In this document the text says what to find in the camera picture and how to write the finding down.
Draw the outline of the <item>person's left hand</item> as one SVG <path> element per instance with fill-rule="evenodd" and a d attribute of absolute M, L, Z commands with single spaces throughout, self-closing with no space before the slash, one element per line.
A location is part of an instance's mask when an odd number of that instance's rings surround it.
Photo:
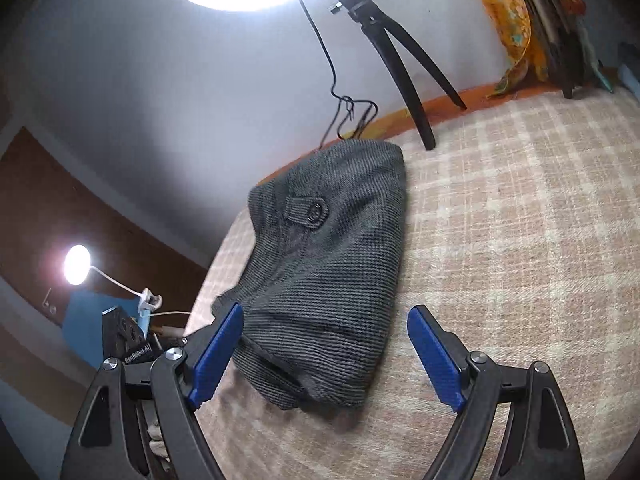
<path fill-rule="evenodd" d="M 166 444 L 158 422 L 152 422 L 152 424 L 149 424 L 148 436 L 150 438 L 149 447 L 151 452 L 160 460 L 164 460 L 169 463 L 170 459 L 168 457 Z"/>

